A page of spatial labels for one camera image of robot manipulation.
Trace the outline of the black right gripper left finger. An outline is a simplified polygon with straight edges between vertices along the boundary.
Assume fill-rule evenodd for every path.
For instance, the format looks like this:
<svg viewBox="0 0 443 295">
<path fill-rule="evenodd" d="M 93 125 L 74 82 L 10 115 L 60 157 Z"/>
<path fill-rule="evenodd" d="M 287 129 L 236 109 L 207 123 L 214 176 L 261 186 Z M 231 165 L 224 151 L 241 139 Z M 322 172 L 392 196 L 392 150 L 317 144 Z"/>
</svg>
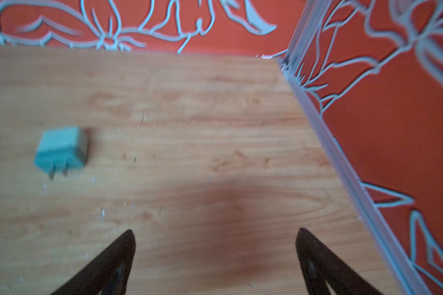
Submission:
<svg viewBox="0 0 443 295">
<path fill-rule="evenodd" d="M 123 232 L 55 295 L 124 295 L 135 256 L 132 230 Z"/>
</svg>

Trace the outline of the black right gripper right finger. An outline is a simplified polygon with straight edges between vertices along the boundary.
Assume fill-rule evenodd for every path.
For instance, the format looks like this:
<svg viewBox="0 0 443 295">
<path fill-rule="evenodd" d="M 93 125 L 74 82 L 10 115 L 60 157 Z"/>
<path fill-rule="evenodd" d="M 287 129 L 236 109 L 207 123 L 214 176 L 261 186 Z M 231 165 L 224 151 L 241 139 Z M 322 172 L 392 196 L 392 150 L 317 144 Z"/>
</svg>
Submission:
<svg viewBox="0 0 443 295">
<path fill-rule="evenodd" d="M 331 291 L 337 295 L 381 293 L 303 227 L 298 231 L 295 248 L 310 295 L 329 295 Z"/>
</svg>

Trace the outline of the teal wall charger plug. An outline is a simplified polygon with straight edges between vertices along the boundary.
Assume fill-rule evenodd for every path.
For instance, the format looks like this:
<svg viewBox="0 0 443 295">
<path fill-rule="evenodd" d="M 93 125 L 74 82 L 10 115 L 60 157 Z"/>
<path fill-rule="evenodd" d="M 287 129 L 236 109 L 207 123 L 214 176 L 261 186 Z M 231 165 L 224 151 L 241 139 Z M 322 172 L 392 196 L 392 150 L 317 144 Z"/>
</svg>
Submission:
<svg viewBox="0 0 443 295">
<path fill-rule="evenodd" d="M 77 126 L 45 130 L 37 146 L 34 164 L 49 178 L 57 172 L 66 175 L 82 169 L 87 163 L 88 136 Z"/>
</svg>

